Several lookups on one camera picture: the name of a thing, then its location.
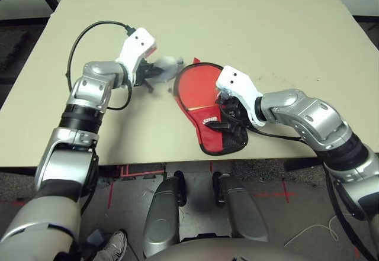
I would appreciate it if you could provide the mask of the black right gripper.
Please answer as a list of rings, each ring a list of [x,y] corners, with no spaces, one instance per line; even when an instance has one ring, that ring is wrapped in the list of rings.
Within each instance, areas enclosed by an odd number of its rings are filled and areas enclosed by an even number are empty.
[[[235,97],[229,95],[226,91],[220,91],[217,97],[217,103],[221,110],[230,118],[234,118],[242,124],[249,124],[249,118],[245,107]],[[234,136],[246,136],[246,128],[239,124],[231,124],[222,121],[209,121],[207,127],[214,131],[231,131]]]

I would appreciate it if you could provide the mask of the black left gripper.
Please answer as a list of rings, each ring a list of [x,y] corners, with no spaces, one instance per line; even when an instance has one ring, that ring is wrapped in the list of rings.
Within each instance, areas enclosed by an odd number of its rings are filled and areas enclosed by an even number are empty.
[[[148,90],[148,93],[152,93],[154,91],[154,88],[147,81],[147,78],[149,76],[159,76],[162,74],[162,72],[162,68],[153,67],[153,63],[149,63],[147,60],[142,59],[136,70],[136,79],[134,86],[145,86]]]

